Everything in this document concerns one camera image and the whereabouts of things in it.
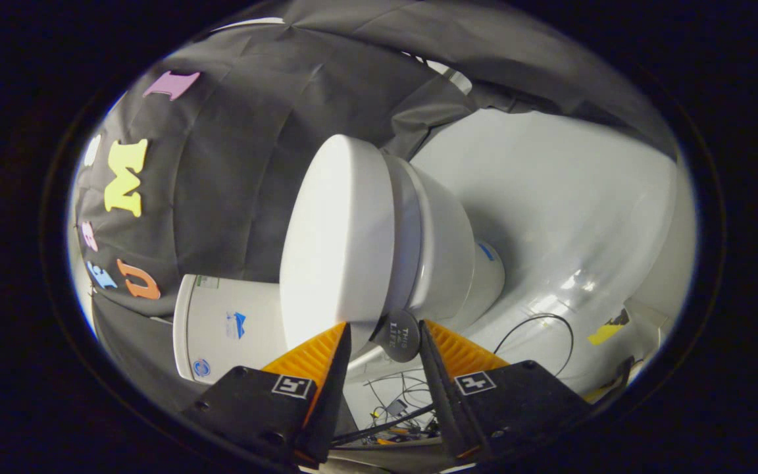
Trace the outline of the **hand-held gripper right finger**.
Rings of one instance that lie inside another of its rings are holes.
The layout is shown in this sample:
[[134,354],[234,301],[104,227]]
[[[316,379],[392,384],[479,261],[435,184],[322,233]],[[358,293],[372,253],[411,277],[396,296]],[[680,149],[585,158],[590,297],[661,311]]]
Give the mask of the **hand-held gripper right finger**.
[[434,321],[419,355],[440,436],[458,463],[523,456],[584,422],[592,405],[532,360],[508,363]]

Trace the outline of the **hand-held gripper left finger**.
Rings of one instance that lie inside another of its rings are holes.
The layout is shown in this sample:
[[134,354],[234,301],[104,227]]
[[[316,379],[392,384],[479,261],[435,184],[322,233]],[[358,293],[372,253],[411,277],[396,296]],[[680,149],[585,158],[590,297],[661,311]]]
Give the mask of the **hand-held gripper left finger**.
[[230,369],[182,414],[277,464],[317,468],[328,459],[350,351],[350,324],[340,322],[262,369]]

